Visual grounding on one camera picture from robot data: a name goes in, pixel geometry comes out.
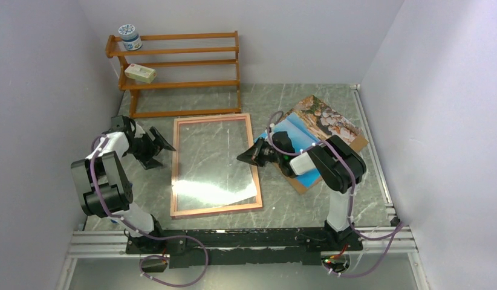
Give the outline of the blue seascape photo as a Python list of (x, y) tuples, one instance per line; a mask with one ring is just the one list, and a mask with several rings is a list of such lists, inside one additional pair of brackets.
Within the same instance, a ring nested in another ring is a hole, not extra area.
[(295, 148), (305, 149), (334, 135), (344, 142), (351, 142), (362, 134), (361, 128), (313, 95), (301, 100), (287, 113), (280, 112), (279, 115), (277, 122), (270, 123), (259, 137), (287, 131)]

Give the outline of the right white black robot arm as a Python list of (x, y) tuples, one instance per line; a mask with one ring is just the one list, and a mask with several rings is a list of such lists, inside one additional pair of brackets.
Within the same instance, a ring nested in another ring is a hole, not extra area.
[(288, 179), (297, 179), (305, 187), (306, 180), (322, 180), (330, 191), (330, 206), (325, 221), (325, 245), (341, 250), (352, 234), (352, 203), (356, 185), (366, 173), (362, 157), (340, 137), (313, 143), (307, 148), (296, 149), (286, 131), (259, 137), (236, 159), (251, 166), (277, 165)]

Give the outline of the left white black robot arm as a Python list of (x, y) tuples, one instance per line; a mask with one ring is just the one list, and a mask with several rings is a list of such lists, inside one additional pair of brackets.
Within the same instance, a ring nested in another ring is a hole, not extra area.
[(123, 226), (151, 254), (165, 246), (165, 237), (153, 215), (135, 202), (132, 183), (121, 159), (132, 155), (145, 170), (161, 167), (155, 157), (175, 148), (155, 128), (145, 131), (135, 120), (117, 115), (111, 127), (93, 141), (91, 153), (71, 163), (71, 175), (82, 211), (87, 216), (108, 218)]

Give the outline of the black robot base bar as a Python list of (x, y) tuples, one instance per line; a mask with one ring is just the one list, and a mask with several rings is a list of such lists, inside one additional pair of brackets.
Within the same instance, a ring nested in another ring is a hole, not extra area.
[(163, 254), (169, 266), (301, 263), (320, 265), (329, 254), (361, 251), (356, 233), (334, 239), (322, 227), (163, 230), (165, 241), (129, 237), (127, 254)]

